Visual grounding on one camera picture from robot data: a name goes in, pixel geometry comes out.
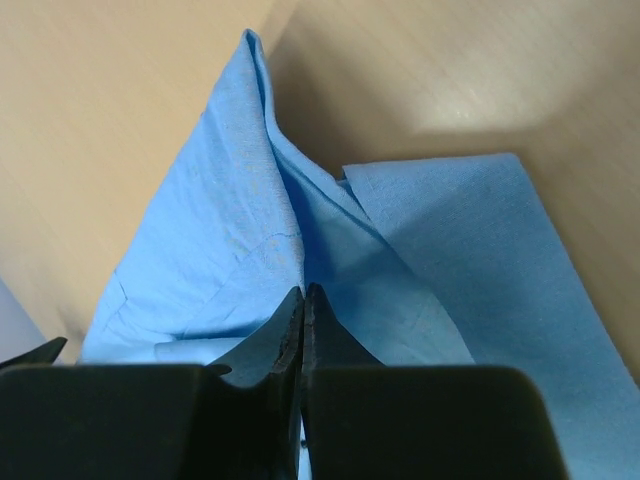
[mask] wooden table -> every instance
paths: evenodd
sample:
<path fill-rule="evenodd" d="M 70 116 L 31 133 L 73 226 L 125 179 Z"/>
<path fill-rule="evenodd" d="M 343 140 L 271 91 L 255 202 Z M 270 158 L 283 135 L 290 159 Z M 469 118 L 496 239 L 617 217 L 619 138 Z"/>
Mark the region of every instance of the wooden table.
<path fill-rule="evenodd" d="M 346 163 L 518 153 L 640 377 L 640 2 L 0 0 L 0 276 L 75 356 L 242 30 Z"/>

